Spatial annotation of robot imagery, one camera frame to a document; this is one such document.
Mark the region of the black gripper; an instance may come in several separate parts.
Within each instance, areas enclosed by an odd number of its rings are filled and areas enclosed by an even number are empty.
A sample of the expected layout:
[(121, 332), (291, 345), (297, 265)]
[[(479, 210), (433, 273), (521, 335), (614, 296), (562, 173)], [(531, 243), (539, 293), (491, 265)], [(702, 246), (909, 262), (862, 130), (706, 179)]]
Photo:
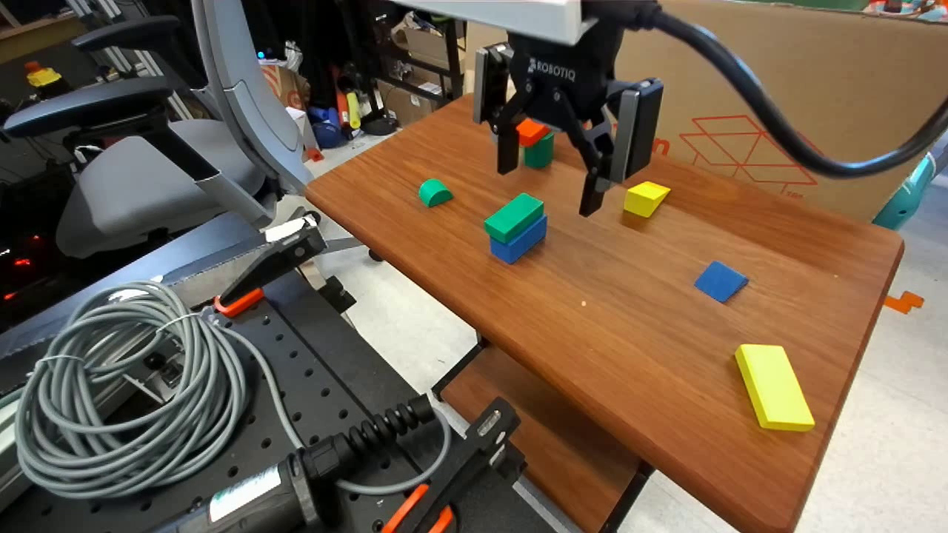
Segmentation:
[(587, 169), (580, 215), (592, 215), (610, 182), (651, 161), (663, 83), (620, 79), (614, 62), (626, 28), (596, 22), (576, 45), (508, 33), (473, 59), (473, 121), (499, 132), (499, 170), (519, 164), (519, 121), (570, 135)]

